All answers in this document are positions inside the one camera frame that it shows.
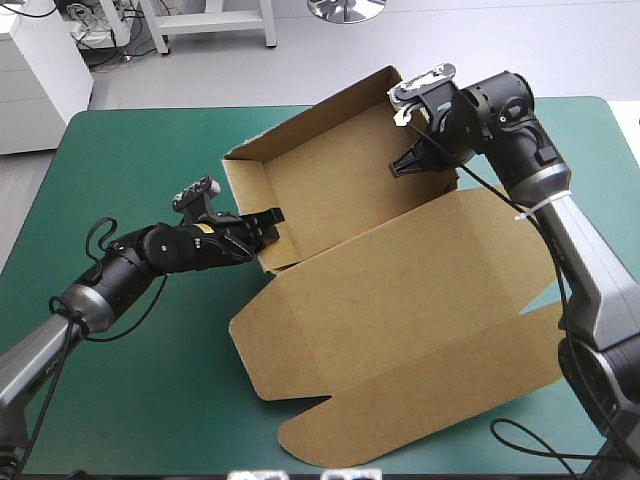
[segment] gray floor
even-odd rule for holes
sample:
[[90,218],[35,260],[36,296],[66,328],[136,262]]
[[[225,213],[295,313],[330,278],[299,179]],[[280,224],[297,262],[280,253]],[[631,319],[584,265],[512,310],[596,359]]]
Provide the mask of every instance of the gray floor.
[[[640,100],[640,0],[389,0],[353,26],[311,17],[304,0],[274,8],[277,48],[260,32],[175,37],[167,57],[96,73],[91,108],[309,104],[388,64],[409,76],[442,61],[457,65],[460,85],[508,68],[539,96]],[[0,268],[50,158],[0,156]]]

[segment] cardboard box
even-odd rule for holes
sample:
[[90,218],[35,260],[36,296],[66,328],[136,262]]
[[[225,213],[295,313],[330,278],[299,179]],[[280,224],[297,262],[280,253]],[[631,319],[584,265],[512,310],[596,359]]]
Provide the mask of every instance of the cardboard box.
[[554,273],[527,222],[454,172],[394,179],[387,67],[231,151],[242,213],[283,209],[260,254],[276,278],[230,332],[265,400],[330,396],[280,444],[323,467],[367,462],[560,377]]

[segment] white zip tie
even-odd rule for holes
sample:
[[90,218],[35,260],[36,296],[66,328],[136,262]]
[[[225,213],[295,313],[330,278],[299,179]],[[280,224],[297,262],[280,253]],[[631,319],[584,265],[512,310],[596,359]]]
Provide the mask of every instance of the white zip tie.
[[571,195],[571,190],[563,190],[561,192],[558,192],[558,193],[555,193],[555,194],[551,195],[550,197],[545,198],[543,201],[541,201],[537,205],[534,205],[530,209],[525,210],[524,212],[522,212],[519,215],[516,215],[516,222],[518,222],[520,220],[526,220],[527,217],[533,217],[533,214],[536,213],[538,210],[540,210],[545,205],[548,205],[551,202],[553,202],[554,200],[558,200],[558,199],[560,199],[562,197],[566,197],[566,196],[569,196],[569,195]]

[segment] green table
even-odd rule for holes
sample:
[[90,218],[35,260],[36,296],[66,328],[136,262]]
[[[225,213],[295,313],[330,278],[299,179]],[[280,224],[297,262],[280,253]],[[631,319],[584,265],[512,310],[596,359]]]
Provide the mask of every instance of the green table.
[[[89,265],[84,236],[95,220],[116,217],[120,233],[158,221],[175,223],[173,195],[205,173],[221,181],[217,208],[234,211],[219,159],[303,108],[78,115],[0,276],[0,350],[48,318],[49,296]],[[596,98],[543,99],[538,111],[574,170],[578,203],[639,274],[640,174],[608,106]],[[495,181],[483,159],[472,166]],[[472,182],[463,179],[462,185]],[[317,471],[285,453],[276,439],[282,422],[318,400],[261,401],[228,335],[229,320],[268,281],[257,263],[175,275],[134,335],[113,344],[81,345],[67,363],[28,470]],[[550,288],[537,303],[554,297]],[[137,318],[149,298],[148,292],[113,332]],[[561,381],[373,465],[396,473],[562,471],[552,460],[498,445],[487,428],[495,416],[526,423],[561,450],[594,452],[602,442]]]

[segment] wire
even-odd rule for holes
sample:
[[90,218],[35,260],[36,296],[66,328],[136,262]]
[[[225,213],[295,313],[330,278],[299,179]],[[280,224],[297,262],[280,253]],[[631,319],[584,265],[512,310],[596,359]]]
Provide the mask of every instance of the wire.
[[29,18],[45,18],[45,17],[49,17],[51,15],[53,15],[56,10],[58,10],[58,5],[56,4],[56,2],[53,2],[54,7],[48,11],[47,13],[42,13],[39,15],[33,14],[33,13],[26,13],[26,12],[21,12],[20,10],[15,10],[11,7],[7,7],[4,4],[1,4],[0,7],[5,8],[7,10],[9,10],[12,13],[15,13],[16,15],[20,15],[22,17],[29,17]]
[[[544,448],[546,448],[547,452],[541,452],[539,450],[531,450],[531,449],[528,449],[528,448],[525,448],[525,447],[521,447],[520,445],[516,445],[515,443],[508,442],[503,437],[501,437],[500,434],[496,431],[495,426],[498,423],[508,423],[510,425],[513,425],[514,427],[519,428],[520,430],[525,432],[527,435],[529,435],[531,438],[533,438],[536,442],[538,442],[540,445],[542,445]],[[569,465],[569,463],[565,460],[564,455],[556,452],[551,445],[549,445],[540,436],[536,435],[534,432],[529,430],[524,425],[521,425],[518,422],[515,422],[515,421],[510,420],[508,418],[496,418],[495,420],[493,420],[491,422],[490,428],[491,428],[491,433],[493,434],[493,436],[496,437],[496,439],[500,443],[502,443],[503,445],[506,445],[509,448],[513,448],[514,450],[517,450],[519,452],[527,453],[529,455],[538,455],[538,456],[541,456],[541,457],[552,457],[552,458],[555,458],[562,464],[562,466],[567,470],[567,472],[569,472],[569,476],[573,480],[578,480],[578,476],[576,475],[576,472],[573,471],[573,469],[571,468],[571,465]]]
[[160,3],[162,4],[162,6],[165,8],[165,10],[167,11],[167,14],[169,16],[171,16],[171,10],[169,9],[169,7],[167,7],[167,4],[165,3],[164,0],[160,0]]
[[134,323],[132,326],[130,326],[129,328],[127,328],[124,332],[121,332],[121,333],[119,333],[117,335],[114,335],[112,337],[106,337],[106,338],[85,337],[84,339],[86,341],[88,341],[88,342],[93,342],[93,343],[115,342],[116,340],[119,340],[119,339],[121,339],[123,337],[126,337],[131,332],[136,330],[140,325],[142,325],[142,322],[144,322],[145,319],[147,318],[147,316],[151,313],[151,310],[153,310],[153,307],[156,306],[156,303],[158,302],[158,299],[160,298],[160,295],[162,294],[162,290],[164,290],[164,286],[167,284],[167,279],[168,278],[169,278],[168,275],[164,275],[164,277],[162,278],[162,283],[160,284],[160,287],[156,291],[156,294],[153,296],[153,300],[151,300],[151,303],[149,303],[149,306],[147,307],[147,309],[144,311],[144,313],[138,319],[138,321],[136,323]]
[[[497,426],[502,424],[502,423],[506,423],[509,425],[512,425],[520,430],[522,430],[523,432],[525,432],[527,435],[529,435],[530,437],[534,438],[538,443],[544,445],[544,447],[548,450],[548,451],[542,451],[542,450],[535,450],[532,448],[527,448],[527,447],[523,447],[522,445],[518,445],[516,443],[510,442],[509,440],[505,439],[502,435],[500,435],[497,431]],[[588,454],[588,455],[584,455],[584,454],[579,454],[579,453],[561,453],[561,452],[557,452],[553,449],[550,449],[549,446],[545,445],[544,443],[542,443],[541,438],[539,438],[538,435],[536,435],[532,430],[528,429],[527,427],[525,427],[524,425],[522,425],[521,423],[516,422],[515,420],[512,420],[510,418],[496,418],[494,420],[491,421],[491,424],[489,425],[489,429],[491,430],[491,433],[493,434],[493,436],[496,438],[496,440],[498,440],[500,443],[502,443],[503,445],[512,448],[514,450],[517,450],[519,452],[522,453],[526,453],[528,455],[535,455],[537,457],[546,457],[546,458],[556,458],[556,459],[568,459],[568,460],[607,460],[607,461],[611,461],[611,462],[619,462],[619,463],[625,463],[626,460],[623,457],[617,457],[617,456],[613,456],[613,455],[593,455],[593,454]]]
[[[436,142],[434,139],[432,139],[429,135],[427,135],[421,129],[419,129],[418,127],[416,127],[415,125],[413,125],[411,123],[409,123],[408,125],[413,130],[415,130],[420,136],[422,136],[422,138],[424,138],[430,145],[432,145],[434,148],[436,148],[440,153],[442,153],[447,158],[453,160],[453,162],[452,162],[454,164],[453,166],[459,167],[462,170],[464,170],[467,174],[469,174],[471,177],[473,177],[474,180],[476,180],[478,183],[480,183],[483,187],[487,188],[494,195],[496,195],[498,198],[500,198],[500,200],[505,202],[507,205],[509,205],[511,208],[513,208],[517,212],[519,212],[519,213],[523,213],[524,212],[524,210],[518,204],[513,202],[510,198],[508,198],[502,192],[500,192],[495,187],[490,185],[488,182],[483,180],[480,176],[478,176],[476,173],[474,173],[470,168],[468,168],[467,166],[461,164],[457,160],[457,157],[455,155],[453,155],[451,152],[448,152],[447,150],[445,150],[438,142]],[[561,302],[561,306],[562,306],[562,319],[565,322],[565,328],[564,328],[565,338],[566,338],[567,343],[569,345],[569,351],[570,351],[570,354],[571,354],[571,359],[572,359],[572,361],[574,363],[574,366],[576,367],[576,370],[578,372],[578,376],[580,378],[580,381],[582,382],[582,384],[586,388],[587,393],[588,393],[591,401],[596,405],[596,408],[598,409],[598,412],[600,413],[602,418],[604,418],[605,423],[607,423],[607,426],[609,427],[611,432],[614,434],[614,437],[616,437],[616,440],[619,443],[621,443],[622,445],[625,446],[625,450],[627,450],[627,452],[622,452],[624,461],[627,464],[631,465],[634,469],[638,470],[639,468],[636,465],[636,462],[632,460],[632,458],[634,456],[633,455],[633,449],[629,446],[629,443],[627,442],[627,440],[624,438],[622,433],[616,428],[616,426],[613,423],[613,420],[611,420],[611,418],[609,418],[609,415],[607,414],[607,412],[605,412],[604,407],[598,401],[598,399],[597,399],[597,397],[595,395],[595,392],[593,391],[593,389],[589,385],[589,382],[587,382],[586,375],[585,375],[584,371],[582,370],[582,366],[580,365],[580,362],[578,360],[578,356],[576,355],[575,346],[574,346],[574,340],[573,340],[573,332],[572,332],[571,326],[568,323],[568,318],[567,318],[567,315],[566,315],[566,312],[568,310],[568,300],[567,300],[566,288],[565,288],[565,285],[564,285],[562,264],[561,264],[561,261],[560,261],[560,256],[558,255],[558,252],[556,251],[555,245],[547,237],[545,232],[540,227],[540,224],[536,220],[534,220],[531,216],[527,216],[527,220],[536,229],[536,231],[538,232],[538,234],[540,235],[540,237],[544,241],[544,243],[545,243],[545,245],[547,247],[547,250],[549,251],[549,255],[551,256],[551,260],[553,262],[555,275],[556,275],[556,280],[557,280],[557,283],[558,283],[558,290],[560,291],[560,302]],[[514,426],[518,426],[518,428],[519,428],[521,425],[520,424],[515,425],[516,423],[517,422],[513,422],[511,424],[514,425]],[[615,444],[615,446],[618,448],[618,450],[620,449],[620,446],[618,444]],[[552,456],[553,458],[556,458],[558,461],[560,461],[563,464],[563,466],[565,466],[565,468],[567,468],[566,465],[565,465],[566,462],[563,462],[563,460],[564,460],[564,458],[569,458],[569,457],[558,457],[556,455],[550,455],[550,456]],[[605,458],[603,456],[594,455],[592,459],[605,459]],[[575,473],[572,473],[573,471],[571,470],[570,467],[569,467],[569,469],[567,471],[569,472],[570,475],[575,475]]]
[[60,354],[54,360],[56,367],[53,372],[53,377],[51,378],[51,383],[49,384],[49,389],[47,390],[47,395],[45,396],[44,402],[42,403],[42,407],[40,407],[40,413],[38,413],[38,418],[36,419],[35,426],[33,427],[33,431],[31,432],[31,437],[29,438],[29,442],[24,450],[24,454],[20,459],[20,464],[18,465],[14,478],[18,478],[22,474],[24,467],[29,461],[29,457],[31,456],[33,447],[35,447],[36,441],[38,440],[38,435],[40,434],[42,424],[44,423],[44,418],[47,415],[47,411],[49,410],[51,399],[53,398],[53,394],[55,393],[56,387],[58,386],[58,381],[60,380],[60,375],[62,374],[62,368],[64,367],[64,362],[67,359],[67,355],[69,353],[73,327],[74,324],[72,322],[69,322],[67,324],[67,328],[64,331],[64,341],[62,343]]
[[157,49],[157,48],[152,48],[151,50],[147,50],[147,51],[146,51],[146,52],[144,52],[144,53],[127,53],[127,56],[129,56],[129,57],[136,57],[136,58],[137,58],[137,57],[146,57],[146,56],[147,56],[147,55],[149,55],[150,53],[157,52],[157,51],[158,51],[158,49]]
[[[94,258],[93,255],[91,255],[91,253],[89,252],[89,240],[91,239],[92,235],[97,231],[97,229],[104,225],[107,222],[111,222],[111,228],[109,229],[109,231],[104,234],[102,237],[100,237],[100,239],[98,240],[98,246],[100,247],[100,249],[104,250],[103,248],[103,243],[104,241],[106,241],[106,239],[113,234],[113,232],[115,231],[115,226],[117,225],[117,222],[115,221],[115,219],[112,219],[110,217],[105,217],[101,220],[99,220],[98,222],[96,222],[93,227],[89,230],[89,233],[87,234],[87,239],[86,239],[86,243],[85,243],[85,253],[91,257]],[[140,318],[138,319],[138,321],[136,321],[131,327],[129,327],[128,329],[126,329],[125,331],[114,335],[112,337],[107,337],[107,338],[94,338],[94,337],[88,337],[85,336],[84,339],[87,340],[88,342],[94,342],[94,343],[108,343],[108,342],[113,342],[116,341],[118,339],[121,339],[127,335],[129,335],[131,332],[133,332],[134,330],[136,330],[138,327],[140,327],[140,325],[142,325],[142,323],[144,322],[144,320],[149,316],[149,314],[151,313],[151,311],[153,310],[153,308],[156,306],[160,295],[162,294],[162,291],[164,290],[164,287],[167,283],[167,279],[168,279],[168,275],[164,275],[163,279],[162,279],[162,283],[160,284],[160,287],[158,288],[158,290],[156,291],[155,295],[153,296],[153,299],[151,300],[151,302],[149,303],[149,305],[147,306],[146,310],[144,311],[144,313],[140,316]],[[49,300],[49,308],[53,308],[52,305],[52,299]],[[65,310],[57,310],[56,313],[58,315],[64,316],[67,318],[68,320],[68,324],[67,324],[67,328],[65,329],[65,333],[64,333],[64,340],[62,343],[62,347],[60,349],[60,353],[55,357],[55,359],[52,362],[52,366],[55,365],[54,371],[53,371],[53,376],[51,377],[51,382],[49,383],[49,389],[47,390],[47,394],[45,396],[45,399],[42,403],[42,406],[40,407],[40,412],[38,413],[38,417],[36,419],[36,423],[33,427],[33,431],[31,432],[31,436],[29,438],[29,442],[27,443],[27,446],[24,449],[24,453],[22,455],[22,458],[20,459],[20,463],[18,464],[16,470],[15,470],[15,475],[13,475],[14,479],[17,479],[21,474],[22,471],[24,470],[27,462],[29,461],[29,457],[31,456],[31,452],[33,451],[33,448],[35,447],[36,441],[38,440],[38,436],[40,434],[40,430],[42,429],[42,425],[44,423],[44,419],[47,415],[47,411],[49,410],[49,405],[51,404],[51,400],[53,398],[53,394],[56,391],[56,387],[58,386],[58,382],[60,380],[60,375],[62,374],[62,369],[64,367],[65,361],[67,359],[67,357],[69,356],[69,349],[71,347],[71,341],[73,338],[73,327],[77,326],[77,325],[82,325],[83,320],[82,320],[82,314],[80,312],[77,311],[69,311],[67,308],[65,308]]]

